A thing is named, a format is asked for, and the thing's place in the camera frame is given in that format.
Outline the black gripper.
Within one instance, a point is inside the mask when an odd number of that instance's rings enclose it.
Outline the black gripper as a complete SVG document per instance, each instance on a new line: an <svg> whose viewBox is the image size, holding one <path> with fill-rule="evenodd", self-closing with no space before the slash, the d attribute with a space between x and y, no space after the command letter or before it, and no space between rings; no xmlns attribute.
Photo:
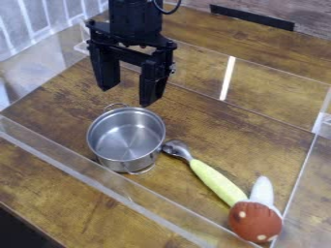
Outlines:
<svg viewBox="0 0 331 248"><path fill-rule="evenodd" d="M114 34L109 22L91 20L87 28L91 32L87 45L99 88L107 91L119 84L119 61L142 66L141 105L149 107L163 96L178 44L159 32Z"/></svg>

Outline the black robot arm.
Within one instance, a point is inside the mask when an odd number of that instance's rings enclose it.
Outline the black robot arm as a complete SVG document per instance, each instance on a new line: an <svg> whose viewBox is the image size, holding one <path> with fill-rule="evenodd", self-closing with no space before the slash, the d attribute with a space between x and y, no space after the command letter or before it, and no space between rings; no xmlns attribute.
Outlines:
<svg viewBox="0 0 331 248"><path fill-rule="evenodd" d="M175 71L178 44L162 32L163 0L109 0L109 22L91 19L87 41L99 88L107 91L121 83L121 62L142 68L141 105L146 108L163 96Z"/></svg>

